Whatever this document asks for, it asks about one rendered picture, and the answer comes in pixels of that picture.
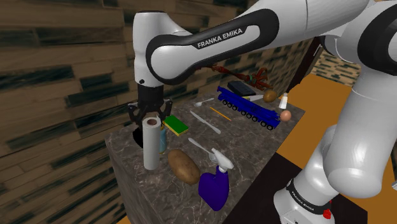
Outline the dark robot stand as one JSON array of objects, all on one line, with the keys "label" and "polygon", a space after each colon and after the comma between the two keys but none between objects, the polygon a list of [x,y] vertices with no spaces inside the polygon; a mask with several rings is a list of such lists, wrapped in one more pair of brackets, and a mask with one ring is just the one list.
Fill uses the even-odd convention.
[{"label": "dark robot stand", "polygon": [[[301,168],[274,153],[222,224],[281,224],[274,193],[284,188]],[[368,224],[368,213],[341,194],[332,200],[335,224]]]}]

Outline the white paper towel roll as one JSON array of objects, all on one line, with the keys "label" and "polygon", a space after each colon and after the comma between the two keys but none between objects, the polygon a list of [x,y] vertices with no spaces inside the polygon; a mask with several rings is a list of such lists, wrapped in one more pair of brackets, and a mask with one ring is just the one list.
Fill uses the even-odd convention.
[{"label": "white paper towel roll", "polygon": [[147,117],[142,122],[144,168],[152,171],[158,167],[160,150],[161,119]]}]

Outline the red lobster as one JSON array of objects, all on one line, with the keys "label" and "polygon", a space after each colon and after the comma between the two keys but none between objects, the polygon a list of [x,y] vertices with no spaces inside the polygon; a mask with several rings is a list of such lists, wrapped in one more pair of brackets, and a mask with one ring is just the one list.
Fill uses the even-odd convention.
[{"label": "red lobster", "polygon": [[222,66],[218,66],[217,64],[206,66],[206,68],[210,68],[212,71],[217,71],[219,73],[235,76],[236,78],[246,82],[248,85],[257,88],[258,90],[264,91],[266,88],[273,89],[273,86],[266,83],[268,80],[268,69],[266,67],[260,68],[257,73],[247,75],[231,72],[230,70]]}]

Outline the blue toy crane truck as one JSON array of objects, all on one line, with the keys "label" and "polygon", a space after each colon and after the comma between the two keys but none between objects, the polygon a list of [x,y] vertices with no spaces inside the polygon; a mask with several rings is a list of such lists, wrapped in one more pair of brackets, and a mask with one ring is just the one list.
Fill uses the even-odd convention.
[{"label": "blue toy crane truck", "polygon": [[240,112],[241,115],[254,122],[259,122],[262,127],[273,130],[280,124],[280,116],[277,112],[265,109],[226,88],[218,87],[217,91],[220,92],[218,100],[224,105],[232,108],[234,111]]}]

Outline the orange pencil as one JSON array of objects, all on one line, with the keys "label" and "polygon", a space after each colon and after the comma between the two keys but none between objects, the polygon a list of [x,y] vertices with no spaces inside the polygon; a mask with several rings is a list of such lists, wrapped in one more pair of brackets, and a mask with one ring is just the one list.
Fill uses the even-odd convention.
[{"label": "orange pencil", "polygon": [[229,121],[232,121],[229,117],[227,117],[226,115],[224,115],[223,113],[220,113],[218,110],[216,110],[216,109],[214,109],[214,108],[212,108],[212,107],[209,107],[211,110],[213,110],[214,112],[216,112],[217,114],[219,114],[220,116],[222,116],[223,118],[226,118],[227,120],[229,120]]}]

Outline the grey table knife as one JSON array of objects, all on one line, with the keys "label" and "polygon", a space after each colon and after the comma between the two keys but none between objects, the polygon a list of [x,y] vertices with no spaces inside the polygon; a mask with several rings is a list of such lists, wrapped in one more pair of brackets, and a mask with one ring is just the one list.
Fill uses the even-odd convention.
[{"label": "grey table knife", "polygon": [[215,126],[211,125],[209,122],[205,121],[203,118],[201,118],[199,115],[197,115],[196,113],[194,113],[193,111],[190,111],[190,113],[200,122],[206,124],[208,127],[210,127],[213,131],[215,131],[215,133],[217,134],[221,134],[221,131],[216,128]]}]

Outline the teal bottle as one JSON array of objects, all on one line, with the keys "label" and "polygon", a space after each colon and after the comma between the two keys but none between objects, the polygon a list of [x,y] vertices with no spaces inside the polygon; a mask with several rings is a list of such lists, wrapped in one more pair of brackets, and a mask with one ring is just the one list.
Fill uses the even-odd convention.
[{"label": "teal bottle", "polygon": [[167,149],[167,133],[164,126],[160,128],[160,149],[159,154],[163,154]]}]

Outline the large brown potato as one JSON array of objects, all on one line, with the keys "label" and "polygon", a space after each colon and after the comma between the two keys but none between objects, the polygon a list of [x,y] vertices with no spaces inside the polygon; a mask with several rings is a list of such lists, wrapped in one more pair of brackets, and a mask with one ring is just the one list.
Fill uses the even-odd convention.
[{"label": "large brown potato", "polygon": [[196,163],[183,151],[171,150],[168,153],[168,163],[174,175],[184,183],[194,185],[199,182],[200,169]]}]

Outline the green and yellow sponge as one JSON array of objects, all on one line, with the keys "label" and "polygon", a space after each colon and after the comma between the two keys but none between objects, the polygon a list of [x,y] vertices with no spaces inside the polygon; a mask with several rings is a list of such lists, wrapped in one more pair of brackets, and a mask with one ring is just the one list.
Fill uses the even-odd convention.
[{"label": "green and yellow sponge", "polygon": [[184,134],[188,130],[188,126],[174,115],[168,116],[163,121],[163,124],[177,136]]}]

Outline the purple spray bottle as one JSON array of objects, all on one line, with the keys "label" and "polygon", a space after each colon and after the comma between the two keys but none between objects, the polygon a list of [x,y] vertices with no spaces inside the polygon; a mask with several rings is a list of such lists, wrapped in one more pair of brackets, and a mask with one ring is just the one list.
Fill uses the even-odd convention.
[{"label": "purple spray bottle", "polygon": [[213,211],[219,211],[226,203],[229,194],[228,170],[234,165],[224,154],[212,148],[216,159],[216,173],[205,172],[200,176],[198,194]]}]

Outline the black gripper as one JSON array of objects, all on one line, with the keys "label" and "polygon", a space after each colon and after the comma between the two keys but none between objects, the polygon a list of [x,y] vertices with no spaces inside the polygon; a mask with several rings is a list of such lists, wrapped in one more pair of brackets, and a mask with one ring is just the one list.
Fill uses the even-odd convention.
[{"label": "black gripper", "polygon": [[165,120],[171,114],[172,100],[164,99],[164,86],[145,87],[137,85],[138,102],[127,104],[127,111],[132,123],[142,125],[142,120],[147,113],[157,112],[161,120]]}]

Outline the small white spoon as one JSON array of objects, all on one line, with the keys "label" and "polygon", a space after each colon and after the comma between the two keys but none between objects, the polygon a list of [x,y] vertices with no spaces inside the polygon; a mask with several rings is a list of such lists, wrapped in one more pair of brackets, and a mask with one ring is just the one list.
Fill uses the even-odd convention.
[{"label": "small white spoon", "polygon": [[196,102],[196,103],[194,104],[194,106],[195,106],[195,107],[201,107],[201,105],[203,105],[204,102],[209,102],[209,101],[213,101],[213,100],[214,100],[214,98],[210,98],[210,99],[206,99],[206,100],[204,100],[204,101]]}]

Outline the black book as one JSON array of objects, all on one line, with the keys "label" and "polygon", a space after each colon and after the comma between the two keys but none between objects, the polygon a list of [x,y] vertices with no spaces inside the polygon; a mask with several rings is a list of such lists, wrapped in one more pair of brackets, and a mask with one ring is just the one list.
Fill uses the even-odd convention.
[{"label": "black book", "polygon": [[229,81],[227,87],[236,95],[245,97],[256,95],[256,92],[249,88],[242,81]]}]

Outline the black round object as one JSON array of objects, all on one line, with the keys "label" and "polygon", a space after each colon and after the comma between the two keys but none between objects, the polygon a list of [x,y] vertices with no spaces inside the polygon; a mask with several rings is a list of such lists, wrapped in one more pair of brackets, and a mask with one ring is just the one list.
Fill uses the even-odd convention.
[{"label": "black round object", "polygon": [[143,132],[140,128],[136,128],[133,131],[133,138],[134,141],[141,147],[143,148]]}]

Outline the large grey spoon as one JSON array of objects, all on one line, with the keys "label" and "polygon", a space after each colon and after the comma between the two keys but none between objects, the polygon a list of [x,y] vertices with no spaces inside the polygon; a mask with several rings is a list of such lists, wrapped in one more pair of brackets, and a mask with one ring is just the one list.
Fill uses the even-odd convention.
[{"label": "large grey spoon", "polygon": [[197,146],[197,147],[199,147],[200,149],[202,149],[202,150],[204,150],[205,152],[207,152],[208,155],[209,155],[209,159],[210,159],[212,162],[217,162],[214,153],[212,153],[212,152],[210,152],[209,150],[205,149],[201,144],[199,144],[198,142],[196,142],[194,139],[192,139],[192,138],[189,137],[188,140],[189,140],[189,142],[191,142],[191,143],[194,144],[195,146]]}]

